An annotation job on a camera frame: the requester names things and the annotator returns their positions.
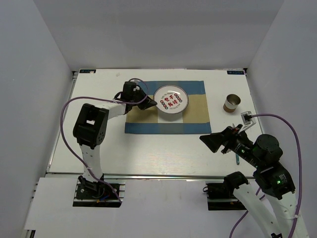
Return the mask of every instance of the white plate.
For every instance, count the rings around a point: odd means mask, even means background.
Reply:
[[[166,85],[160,87],[153,97],[157,108],[168,114],[177,114],[185,110],[188,105],[188,95],[180,87]]]

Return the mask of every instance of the placemat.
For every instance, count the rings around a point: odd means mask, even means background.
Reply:
[[[175,115],[161,112],[156,107],[140,110],[138,107],[127,114],[125,133],[129,134],[209,134],[211,133],[205,85],[203,81],[148,81],[148,95],[162,86],[182,88],[189,98],[187,108]]]

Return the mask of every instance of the metal cup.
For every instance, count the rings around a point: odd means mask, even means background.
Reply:
[[[238,105],[241,103],[241,99],[235,94],[229,94],[224,102],[223,109],[228,112],[234,112]]]

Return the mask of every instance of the wall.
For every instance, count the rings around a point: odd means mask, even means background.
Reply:
[[[34,0],[79,68],[248,67],[283,0]]]
[[[299,134],[303,157],[302,212],[311,237],[317,235],[317,1],[285,0],[249,67],[249,85],[259,113],[285,117]],[[298,158],[289,128],[263,119],[266,133],[280,141],[283,165],[298,187]]]
[[[20,237],[71,72],[32,0],[0,2],[0,237]]]

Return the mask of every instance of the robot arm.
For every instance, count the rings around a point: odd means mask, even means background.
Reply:
[[[106,134],[107,122],[109,119],[125,115],[132,110],[133,106],[145,110],[155,106],[157,103],[149,97],[135,82],[125,82],[122,92],[115,96],[115,99],[124,103],[103,103],[95,107],[91,104],[84,104],[77,118],[73,129],[73,135],[80,145],[83,160],[88,165],[90,171],[100,180],[104,180],[104,175],[100,166],[100,145]],[[91,197],[98,197],[103,193],[105,185],[94,179],[88,168],[84,166],[84,174],[79,177],[81,188],[89,191]]]
[[[247,122],[252,116],[244,113],[242,114],[242,118],[244,122]],[[253,176],[273,208],[279,226],[278,230],[280,230],[283,237],[286,238],[291,231],[297,201],[295,186],[291,175],[279,163],[283,151],[274,136],[262,134],[256,139],[255,143],[253,143],[248,139],[246,132],[241,131],[241,128],[241,124],[237,127],[228,126],[222,132],[203,135],[200,139],[212,152],[217,152],[220,146],[223,145],[224,149],[221,151],[223,154],[233,151],[256,168]],[[230,177],[229,182],[235,181],[238,178],[235,173],[227,177]],[[276,224],[276,222],[275,219],[272,219],[272,217],[268,215],[269,211],[263,205],[262,208],[259,207],[259,209],[263,210],[262,217],[260,217],[261,214],[255,210],[255,205],[257,204],[256,206],[259,206],[259,203],[255,202],[255,198],[251,198],[248,193],[245,193],[245,190],[248,190],[247,185],[244,185],[243,182],[240,182],[238,185],[239,186],[231,188],[231,192],[241,200],[243,205],[253,215],[265,234],[265,237],[267,237],[267,234],[271,231],[278,231],[276,227],[270,227],[268,221],[272,221],[273,224]],[[301,214],[299,214],[293,238],[308,237],[303,218]]]

